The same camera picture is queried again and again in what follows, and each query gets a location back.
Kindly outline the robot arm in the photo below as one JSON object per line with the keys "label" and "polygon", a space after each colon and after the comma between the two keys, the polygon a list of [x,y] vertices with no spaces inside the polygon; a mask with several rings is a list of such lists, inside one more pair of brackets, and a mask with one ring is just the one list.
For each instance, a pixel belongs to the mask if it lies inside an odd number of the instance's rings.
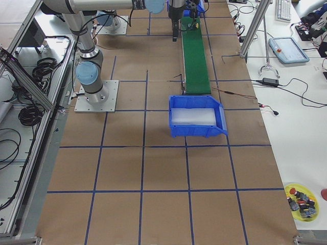
{"label": "robot arm", "polygon": [[[172,28],[179,28],[179,21],[183,18],[184,12],[189,11],[189,16],[196,19],[198,17],[198,5],[200,1],[132,1],[130,16],[134,10],[147,9],[150,13],[158,14],[168,2],[168,17],[172,22]],[[97,12],[97,22],[104,27],[113,27],[117,29],[120,24],[121,17],[118,16],[116,9],[104,9]]]}
{"label": "robot arm", "polygon": [[105,102],[109,97],[109,90],[101,80],[103,62],[102,52],[96,47],[83,11],[98,10],[143,10],[150,13],[160,13],[165,7],[165,1],[44,1],[51,10],[63,15],[77,47],[82,62],[76,68],[76,77],[84,89],[85,97],[90,104]]}

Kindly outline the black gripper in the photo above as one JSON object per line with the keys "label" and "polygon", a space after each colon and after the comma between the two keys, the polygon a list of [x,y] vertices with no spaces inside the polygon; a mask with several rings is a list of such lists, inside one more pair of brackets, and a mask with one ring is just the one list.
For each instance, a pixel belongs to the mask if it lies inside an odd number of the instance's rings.
{"label": "black gripper", "polygon": [[197,19],[197,6],[199,0],[186,0],[186,8],[189,9],[189,16],[192,19]]}
{"label": "black gripper", "polygon": [[185,0],[169,0],[169,18],[172,21],[172,41],[176,42],[179,36],[179,20],[183,17]]}

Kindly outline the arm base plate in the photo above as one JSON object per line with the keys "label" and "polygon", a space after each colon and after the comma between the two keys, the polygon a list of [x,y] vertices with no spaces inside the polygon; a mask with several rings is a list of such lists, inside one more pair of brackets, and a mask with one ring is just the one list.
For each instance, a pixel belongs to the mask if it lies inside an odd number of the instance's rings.
{"label": "arm base plate", "polygon": [[101,16],[97,19],[94,34],[122,36],[127,33],[128,16]]}
{"label": "arm base plate", "polygon": [[119,90],[119,80],[103,80],[103,87],[98,93],[90,94],[85,92],[83,86],[75,104],[77,113],[115,113],[116,100]]}

